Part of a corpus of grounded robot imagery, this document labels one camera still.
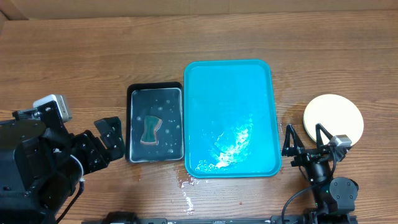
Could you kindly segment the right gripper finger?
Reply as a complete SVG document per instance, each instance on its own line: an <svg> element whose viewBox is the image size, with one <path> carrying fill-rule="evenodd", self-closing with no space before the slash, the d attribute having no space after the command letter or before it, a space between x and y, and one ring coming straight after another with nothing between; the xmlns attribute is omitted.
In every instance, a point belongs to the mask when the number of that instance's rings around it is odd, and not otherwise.
<svg viewBox="0 0 398 224"><path fill-rule="evenodd" d="M293 157L302 154L305 147L292 124L288 124L282 147L282 156Z"/></svg>
<svg viewBox="0 0 398 224"><path fill-rule="evenodd" d="M321 148L324 143L323 143L323 138L322 138L322 134L325 135L327 137L327 141L329 142L330 139L333 137L324 127L321 123L317 123L315 125L315 134L316 134L316 144L317 144L317 148Z"/></svg>

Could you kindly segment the yellow-green plate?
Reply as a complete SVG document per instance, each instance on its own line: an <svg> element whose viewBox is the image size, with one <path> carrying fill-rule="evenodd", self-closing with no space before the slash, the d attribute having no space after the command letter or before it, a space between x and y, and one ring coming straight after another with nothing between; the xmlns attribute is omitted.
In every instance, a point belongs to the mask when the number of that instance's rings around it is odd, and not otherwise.
<svg viewBox="0 0 398 224"><path fill-rule="evenodd" d="M352 146L364 131L364 120L358 107L349 99L334 94L314 98L303 112L303 125L307 134L316 141L316 124L320 123L332 136L347 135Z"/></svg>

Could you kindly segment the green and orange sponge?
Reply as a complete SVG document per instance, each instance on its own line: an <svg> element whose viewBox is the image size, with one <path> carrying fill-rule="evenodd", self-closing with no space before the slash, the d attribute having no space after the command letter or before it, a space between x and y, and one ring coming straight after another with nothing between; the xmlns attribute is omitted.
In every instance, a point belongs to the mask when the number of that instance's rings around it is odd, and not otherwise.
<svg viewBox="0 0 398 224"><path fill-rule="evenodd" d="M146 116L144 118L144 132L140 143L148 146L156 146L159 143L157 132L162 125L162 120L156 116Z"/></svg>

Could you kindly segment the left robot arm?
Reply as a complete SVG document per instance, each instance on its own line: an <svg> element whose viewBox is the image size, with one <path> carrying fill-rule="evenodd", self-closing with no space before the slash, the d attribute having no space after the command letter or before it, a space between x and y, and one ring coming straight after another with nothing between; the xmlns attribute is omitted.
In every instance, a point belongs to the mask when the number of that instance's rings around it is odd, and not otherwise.
<svg viewBox="0 0 398 224"><path fill-rule="evenodd" d="M95 121L100 133L69 133L56 101L13 112L1 122L1 223L57 223L84 176L107 168L126 147L118 117Z"/></svg>

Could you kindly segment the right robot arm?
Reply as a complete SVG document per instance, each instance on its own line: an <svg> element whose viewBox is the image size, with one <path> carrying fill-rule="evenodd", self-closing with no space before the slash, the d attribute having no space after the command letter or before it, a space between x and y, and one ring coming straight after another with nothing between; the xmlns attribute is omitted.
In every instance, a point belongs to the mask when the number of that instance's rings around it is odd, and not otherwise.
<svg viewBox="0 0 398 224"><path fill-rule="evenodd" d="M331 135L320 123L315 125L316 148L306 149L294 127L286 127L281 156L292 157L292 167L298 167L309 186L288 199L276 223L357 223L350 213L355 210L358 184L347 177L334 177L336 165L351 149L346 135ZM311 191L315 208L301 215L287 216L289 204L305 192Z"/></svg>

